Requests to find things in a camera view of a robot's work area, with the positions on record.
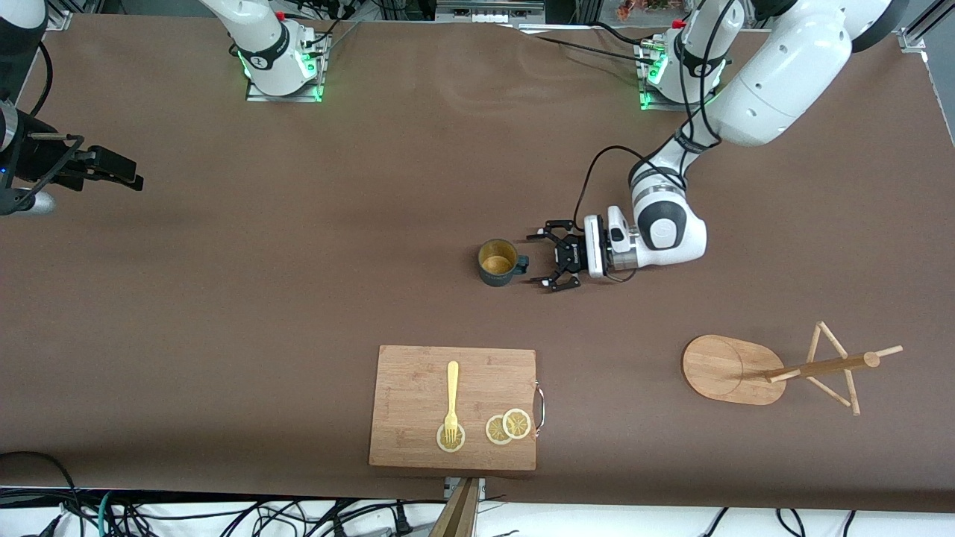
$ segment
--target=wooden fork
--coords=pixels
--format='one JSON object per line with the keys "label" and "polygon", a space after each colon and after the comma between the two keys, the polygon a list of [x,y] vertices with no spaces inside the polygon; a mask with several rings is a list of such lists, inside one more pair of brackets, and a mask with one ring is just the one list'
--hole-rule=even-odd
{"label": "wooden fork", "polygon": [[457,442],[457,362],[448,362],[448,415],[444,417],[444,444],[454,445]]}

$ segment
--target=mug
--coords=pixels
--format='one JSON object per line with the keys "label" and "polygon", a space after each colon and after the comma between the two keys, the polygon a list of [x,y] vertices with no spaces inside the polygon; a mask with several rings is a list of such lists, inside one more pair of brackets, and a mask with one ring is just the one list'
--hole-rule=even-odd
{"label": "mug", "polygon": [[477,253],[477,269],[484,283],[499,288],[510,283],[515,274],[527,272],[527,256],[504,239],[491,239]]}

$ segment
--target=wooden cutting board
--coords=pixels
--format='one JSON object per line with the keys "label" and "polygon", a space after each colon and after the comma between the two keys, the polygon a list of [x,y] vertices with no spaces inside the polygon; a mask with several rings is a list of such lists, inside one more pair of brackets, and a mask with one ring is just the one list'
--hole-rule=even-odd
{"label": "wooden cutting board", "polygon": [[[371,418],[373,466],[455,470],[533,470],[537,439],[532,430],[506,445],[484,434],[487,420],[520,408],[534,423],[537,354],[514,349],[382,345]],[[435,436],[448,412],[448,362],[459,364],[457,420],[465,442],[455,453]]]}

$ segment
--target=table surface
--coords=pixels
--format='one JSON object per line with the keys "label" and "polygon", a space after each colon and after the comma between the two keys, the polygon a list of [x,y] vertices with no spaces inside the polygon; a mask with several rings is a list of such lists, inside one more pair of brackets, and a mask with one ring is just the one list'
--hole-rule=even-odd
{"label": "table surface", "polygon": [[[742,34],[735,66],[761,40]],[[51,217],[3,220],[0,449],[54,454],[81,486],[435,497],[440,471],[368,466],[379,345],[535,349],[538,470],[489,494],[953,509],[955,150],[893,39],[779,140],[691,169],[702,259],[557,294],[483,285],[475,252],[569,218],[599,149],[673,132],[632,64],[490,25],[368,24],[333,51],[324,103],[285,105],[243,101],[214,19],[78,16],[48,44],[40,117],[136,160],[146,188],[54,188]],[[626,205],[632,164],[602,160],[583,211]],[[549,271],[545,244],[520,249]],[[818,320],[850,352],[905,346],[856,375],[858,418],[809,383],[753,407],[681,376],[704,333],[796,364]]]}

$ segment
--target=fork handle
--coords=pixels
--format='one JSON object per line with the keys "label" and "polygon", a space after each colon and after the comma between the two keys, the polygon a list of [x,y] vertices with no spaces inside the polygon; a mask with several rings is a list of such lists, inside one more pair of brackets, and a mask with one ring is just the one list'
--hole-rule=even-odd
{"label": "fork handle", "polygon": [[457,403],[457,362],[448,362],[448,412],[455,411]]}

